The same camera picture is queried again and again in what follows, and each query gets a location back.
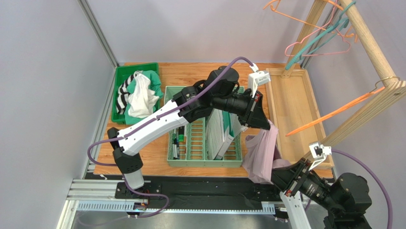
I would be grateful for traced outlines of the pink wire hanger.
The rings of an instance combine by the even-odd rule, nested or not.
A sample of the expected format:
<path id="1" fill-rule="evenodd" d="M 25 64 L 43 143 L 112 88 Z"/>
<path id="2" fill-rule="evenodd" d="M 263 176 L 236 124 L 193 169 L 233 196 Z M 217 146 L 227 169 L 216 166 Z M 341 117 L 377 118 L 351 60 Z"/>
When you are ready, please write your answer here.
<path id="1" fill-rule="evenodd" d="M 337 0 L 328 0 L 327 2 L 332 5 L 332 14 L 329 20 L 322 26 L 316 26 L 314 22 L 304 21 L 304 25 L 309 25 L 315 30 L 285 48 L 285 56 L 291 58 L 293 62 L 301 61 L 305 57 L 342 54 L 351 49 L 352 44 L 347 40 L 348 35 L 341 33 L 341 30 L 347 28 L 349 24 L 349 19 L 344 16 L 347 7 L 340 6 Z M 346 44 L 346 49 L 337 52 L 317 53 L 335 37 L 341 38 L 341 41 Z"/>

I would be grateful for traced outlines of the teal plastic hanger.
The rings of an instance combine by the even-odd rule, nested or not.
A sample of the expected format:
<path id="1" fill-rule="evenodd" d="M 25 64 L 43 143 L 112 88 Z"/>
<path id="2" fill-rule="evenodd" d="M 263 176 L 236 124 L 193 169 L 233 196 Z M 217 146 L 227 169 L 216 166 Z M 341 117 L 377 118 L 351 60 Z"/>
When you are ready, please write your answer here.
<path id="1" fill-rule="evenodd" d="M 316 37 L 314 37 L 311 41 L 309 41 L 306 46 L 304 46 L 302 49 L 300 49 L 298 51 L 297 54 L 295 54 L 292 59 L 286 64 L 285 66 L 285 70 L 289 70 L 295 63 L 300 62 L 301 60 L 304 59 L 304 57 L 308 57 L 308 56 L 317 56 L 317 54 L 315 54 L 315 52 L 320 49 L 321 47 L 323 47 L 324 45 L 326 45 L 330 40 L 332 40 L 336 35 L 339 35 L 340 37 L 342 37 L 342 40 L 346 43 L 349 44 L 348 49 L 346 51 L 342 51 L 342 52 L 337 52 L 337 54 L 340 53 L 345 53 L 347 51 L 349 51 L 351 44 L 349 42 L 347 42 L 347 40 L 345 39 L 345 36 L 341 33 L 341 30 L 346 29 L 348 27 L 349 24 L 349 19 L 348 18 L 343 18 L 343 15 L 345 13 L 347 13 L 348 9 L 355 5 L 356 1 L 353 1 L 351 3 L 349 3 L 339 14 L 338 20 L 333 24 L 328 24 L 327 25 L 327 29 L 323 32 L 321 32 L 319 35 L 317 35 Z M 310 50 L 311 46 L 316 44 L 317 42 L 321 41 L 327 34 L 333 33 L 333 35 L 331 35 L 327 40 L 325 40 L 322 44 L 316 46 L 313 50 Z"/>

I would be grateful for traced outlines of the green tank top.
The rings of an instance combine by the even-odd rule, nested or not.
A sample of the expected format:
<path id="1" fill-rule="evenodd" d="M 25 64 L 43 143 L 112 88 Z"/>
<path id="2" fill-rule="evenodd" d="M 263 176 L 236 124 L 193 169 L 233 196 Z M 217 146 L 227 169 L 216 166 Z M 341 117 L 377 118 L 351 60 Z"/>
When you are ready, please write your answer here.
<path id="1" fill-rule="evenodd" d="M 161 80 L 159 78 L 159 75 L 152 70 L 148 70 L 148 71 L 140 71 L 142 72 L 145 76 L 147 76 L 150 80 L 151 80 L 151 85 L 150 85 L 150 89 L 155 91 L 155 95 L 159 96 L 159 100 L 163 97 L 163 92 L 161 90 Z M 130 85 L 127 87 L 128 92 L 132 93 L 134 91 L 134 87 L 135 87 L 135 81 L 133 80 Z M 156 112 L 157 108 L 156 108 L 156 104 L 153 107 L 153 112 Z M 141 120 L 143 120 L 144 118 L 135 118 L 135 117 L 130 117 L 128 115 L 128 109 L 129 109 L 130 105 L 129 102 L 127 104 L 127 107 L 124 111 L 124 118 L 125 118 L 125 123 L 127 125 L 133 125 L 136 124 L 138 122 L 140 122 Z"/>

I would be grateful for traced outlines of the black white striped tank top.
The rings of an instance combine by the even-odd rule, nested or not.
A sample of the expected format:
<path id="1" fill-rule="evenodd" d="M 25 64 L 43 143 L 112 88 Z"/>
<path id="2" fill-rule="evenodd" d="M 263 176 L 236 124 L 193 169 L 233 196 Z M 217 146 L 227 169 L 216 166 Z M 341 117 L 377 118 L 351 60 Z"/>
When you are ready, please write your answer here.
<path id="1" fill-rule="evenodd" d="M 124 114 L 124 111 L 128 104 L 128 97 L 130 92 L 128 92 L 127 87 L 134 80 L 135 75 L 131 74 L 118 88 L 118 97 L 116 99 L 116 112 L 119 115 Z"/>

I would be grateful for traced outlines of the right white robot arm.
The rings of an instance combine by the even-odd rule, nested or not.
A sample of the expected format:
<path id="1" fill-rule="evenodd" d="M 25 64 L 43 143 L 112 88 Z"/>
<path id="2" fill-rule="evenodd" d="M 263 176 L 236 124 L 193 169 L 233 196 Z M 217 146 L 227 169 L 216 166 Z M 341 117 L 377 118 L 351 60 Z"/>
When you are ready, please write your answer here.
<path id="1" fill-rule="evenodd" d="M 372 205 L 367 180 L 353 173 L 343 173 L 333 184 L 310 169 L 311 162 L 301 158 L 297 163 L 272 169 L 271 182 L 286 196 L 297 192 L 327 210 L 327 229 L 369 229 L 366 210 Z"/>

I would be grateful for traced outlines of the mauve tank top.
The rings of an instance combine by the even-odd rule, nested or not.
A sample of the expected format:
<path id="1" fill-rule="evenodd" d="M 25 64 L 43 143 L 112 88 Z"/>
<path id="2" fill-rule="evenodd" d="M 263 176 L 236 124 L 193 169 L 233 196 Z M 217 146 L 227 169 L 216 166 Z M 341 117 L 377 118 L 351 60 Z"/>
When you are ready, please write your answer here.
<path id="1" fill-rule="evenodd" d="M 270 120 L 268 123 L 269 130 L 261 129 L 258 134 L 245 138 L 247 153 L 242 166 L 248 178 L 257 184 L 271 184 L 272 169 L 291 165 L 282 158 L 276 145 L 279 129 Z"/>

